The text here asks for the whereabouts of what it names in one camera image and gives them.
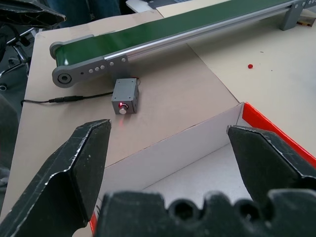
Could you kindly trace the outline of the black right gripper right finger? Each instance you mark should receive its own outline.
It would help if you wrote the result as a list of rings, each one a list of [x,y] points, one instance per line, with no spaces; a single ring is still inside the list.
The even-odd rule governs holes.
[[[274,189],[316,189],[316,169],[276,133],[229,125],[227,135],[253,200],[266,200]]]

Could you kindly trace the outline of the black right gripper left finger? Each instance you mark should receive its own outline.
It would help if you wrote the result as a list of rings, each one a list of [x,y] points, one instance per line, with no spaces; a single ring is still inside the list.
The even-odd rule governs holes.
[[[3,237],[71,237],[87,226],[100,192],[109,119],[77,127],[52,153],[0,225]]]

